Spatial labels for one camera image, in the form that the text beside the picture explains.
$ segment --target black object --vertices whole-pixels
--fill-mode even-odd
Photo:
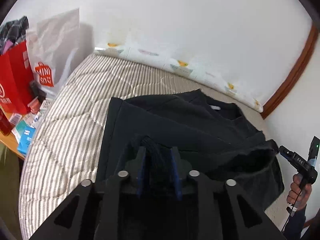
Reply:
[[[37,83],[34,80],[29,83],[29,87],[31,89],[33,98],[38,97],[39,102],[42,104],[42,102],[45,100],[45,97],[47,96],[47,93],[38,88]]]
[[[294,200],[294,203],[290,205],[291,208],[290,208],[290,207],[287,207],[287,211],[289,212],[289,216],[288,216],[286,222],[284,223],[284,225],[283,225],[283,227],[282,227],[282,229],[281,229],[281,232],[283,232],[283,229],[286,227],[286,225],[287,225],[290,217],[293,217],[293,216],[294,216],[295,211],[293,211],[293,207],[295,207],[295,205],[296,205],[296,203],[297,203],[297,200],[298,200],[301,192],[302,192],[302,189],[300,190],[299,194],[297,195],[296,199]]]
[[[301,240],[318,240],[320,236],[320,209],[312,219],[312,223],[301,237]]]
[[[284,190],[276,143],[266,141],[236,104],[214,100],[201,90],[124,101],[112,98],[96,181],[116,174],[127,161],[120,157],[146,147],[145,137],[162,151],[177,146],[181,158],[210,179],[235,179],[262,209]]]
[[[140,147],[125,171],[78,185],[30,240],[285,239],[234,180],[210,180],[170,153],[163,194],[150,193],[152,158]]]
[[[283,231],[283,235],[287,240],[300,240],[303,225],[306,222],[306,207],[296,211],[293,217],[289,216],[289,221]]]
[[[316,136],[314,136],[310,144],[308,160],[317,158],[318,152],[319,152],[319,146],[320,146],[320,140]],[[296,152],[289,151],[284,146],[279,147],[279,152],[283,157],[285,157],[289,161],[289,163],[293,167],[295,167],[297,172],[302,175],[302,179],[299,184],[299,188],[301,190],[304,189],[307,183],[314,184],[316,182],[318,172],[304,158],[302,158]],[[292,210],[293,208],[287,207],[287,211],[293,216],[294,212]]]

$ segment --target metal screw head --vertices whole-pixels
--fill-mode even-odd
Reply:
[[[88,187],[91,184],[91,180],[89,179],[85,179],[83,181],[81,181],[81,186],[83,187]]]
[[[129,172],[127,172],[127,171],[119,171],[118,172],[119,177],[126,177],[126,176],[128,176],[128,174],[129,174]]]
[[[189,175],[192,177],[198,177],[200,175],[200,172],[196,170],[192,170],[192,171],[189,171]]]
[[[237,184],[234,179],[228,179],[226,183],[228,186],[231,186],[231,187]]]

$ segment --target small box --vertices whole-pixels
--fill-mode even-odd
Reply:
[[[32,142],[34,133],[36,132],[35,128],[25,126],[24,132],[21,135],[20,143],[17,150],[24,156],[28,153],[29,146]]]
[[[33,113],[26,114],[22,120],[12,129],[12,133],[14,134],[18,143],[20,143],[20,139],[22,134],[24,133],[26,126],[32,126],[35,115]]]

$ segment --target cable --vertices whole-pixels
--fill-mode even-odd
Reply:
[[[301,192],[302,192],[302,190],[300,190],[300,193],[298,194],[298,196],[297,196],[296,200],[294,201],[294,204],[293,204],[292,209],[291,209],[291,211],[290,211],[290,213],[289,213],[288,219],[287,219],[287,221],[284,223],[284,226],[283,226],[283,228],[282,228],[282,230],[281,230],[281,233],[282,233],[282,231],[283,231],[284,227],[286,226],[287,222],[289,221],[289,218],[290,218],[290,216],[291,216],[291,213],[292,213],[293,207],[294,207],[294,205],[296,204],[296,202],[297,202],[297,200],[298,200],[298,197],[300,196]]]

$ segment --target black sweatshirt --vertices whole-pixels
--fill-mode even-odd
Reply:
[[[97,181],[115,173],[119,157],[137,135],[178,147],[182,159],[211,179],[235,179],[263,209],[284,190],[276,143],[266,141],[236,104],[217,101],[201,90],[112,98]]]

